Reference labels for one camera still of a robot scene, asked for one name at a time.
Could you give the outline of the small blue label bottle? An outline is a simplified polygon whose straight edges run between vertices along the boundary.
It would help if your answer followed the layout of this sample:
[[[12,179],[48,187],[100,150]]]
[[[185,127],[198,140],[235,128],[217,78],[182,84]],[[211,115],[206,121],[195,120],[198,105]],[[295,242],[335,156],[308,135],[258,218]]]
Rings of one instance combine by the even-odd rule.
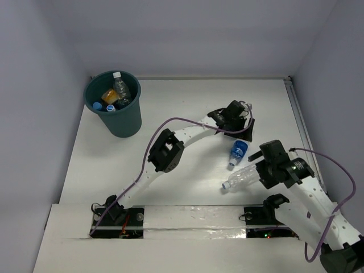
[[[234,142],[229,154],[228,170],[233,170],[242,161],[248,149],[249,144],[247,142],[240,139]]]

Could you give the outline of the clear bottle blue cap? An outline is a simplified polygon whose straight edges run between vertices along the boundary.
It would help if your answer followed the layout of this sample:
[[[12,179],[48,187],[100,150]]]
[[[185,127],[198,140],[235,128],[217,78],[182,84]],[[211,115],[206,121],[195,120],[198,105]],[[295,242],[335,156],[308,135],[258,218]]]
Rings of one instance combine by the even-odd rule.
[[[248,186],[258,182],[260,179],[255,164],[246,166],[233,172],[226,181],[222,183],[222,189],[229,192],[245,190]]]

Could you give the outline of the clear crushed bottle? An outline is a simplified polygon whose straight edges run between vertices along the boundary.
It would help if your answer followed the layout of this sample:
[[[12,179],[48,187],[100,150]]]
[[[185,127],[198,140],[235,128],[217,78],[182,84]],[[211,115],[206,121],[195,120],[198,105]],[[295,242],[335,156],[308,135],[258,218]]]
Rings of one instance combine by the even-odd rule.
[[[119,99],[117,100],[117,106],[119,109],[123,109],[132,102],[132,96],[129,88],[122,80],[121,72],[114,72],[113,79],[113,88],[119,96]]]

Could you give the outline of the orange juice bottle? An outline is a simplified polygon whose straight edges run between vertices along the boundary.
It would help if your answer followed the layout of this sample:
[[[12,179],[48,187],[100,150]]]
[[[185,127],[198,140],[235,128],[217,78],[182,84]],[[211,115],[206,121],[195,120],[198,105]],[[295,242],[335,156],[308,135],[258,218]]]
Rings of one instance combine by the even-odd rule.
[[[110,88],[109,90],[107,90],[102,96],[101,99],[107,103],[108,105],[112,105],[115,102],[117,102],[120,97],[119,94],[113,89]]]

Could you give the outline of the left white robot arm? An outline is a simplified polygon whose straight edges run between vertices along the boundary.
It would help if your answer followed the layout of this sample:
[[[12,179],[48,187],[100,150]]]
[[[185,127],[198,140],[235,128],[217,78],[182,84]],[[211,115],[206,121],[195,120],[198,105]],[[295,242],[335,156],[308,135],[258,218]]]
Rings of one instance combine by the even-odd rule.
[[[100,217],[106,216],[112,224],[121,224],[133,199],[160,175],[173,171],[184,149],[193,143],[218,133],[250,142],[255,122],[252,109],[251,104],[234,100],[199,121],[174,117],[162,123],[148,143],[139,175],[119,196],[107,198]]]

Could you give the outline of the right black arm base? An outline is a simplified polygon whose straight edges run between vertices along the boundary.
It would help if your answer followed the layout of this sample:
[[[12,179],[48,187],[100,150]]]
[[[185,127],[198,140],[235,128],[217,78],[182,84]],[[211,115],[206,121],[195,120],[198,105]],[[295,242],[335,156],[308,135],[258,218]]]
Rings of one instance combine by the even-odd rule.
[[[275,217],[275,209],[289,203],[282,194],[270,195],[262,205],[245,206],[239,220],[246,224],[246,238],[298,238],[298,235]]]

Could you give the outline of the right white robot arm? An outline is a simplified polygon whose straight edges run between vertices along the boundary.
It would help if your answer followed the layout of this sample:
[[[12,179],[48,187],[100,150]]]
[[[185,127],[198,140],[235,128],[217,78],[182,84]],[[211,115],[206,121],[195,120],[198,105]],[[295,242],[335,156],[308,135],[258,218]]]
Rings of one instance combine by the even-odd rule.
[[[314,251],[307,262],[319,258],[326,272],[356,272],[363,268],[363,235],[340,212],[350,198],[330,200],[313,169],[286,151],[279,140],[261,144],[250,155],[254,171],[266,189],[283,184],[293,195],[267,197],[261,206],[245,209],[248,225],[285,225]]]

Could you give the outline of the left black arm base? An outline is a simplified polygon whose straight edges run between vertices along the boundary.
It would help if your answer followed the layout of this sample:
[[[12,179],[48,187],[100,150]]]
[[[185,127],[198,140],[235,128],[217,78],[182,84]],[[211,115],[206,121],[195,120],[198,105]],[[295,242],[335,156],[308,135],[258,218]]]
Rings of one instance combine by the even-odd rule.
[[[116,195],[109,196],[105,204],[92,203],[93,222],[90,228],[91,238],[102,239],[142,239],[144,228],[144,207],[125,209],[116,202],[104,215],[104,211],[116,200]]]

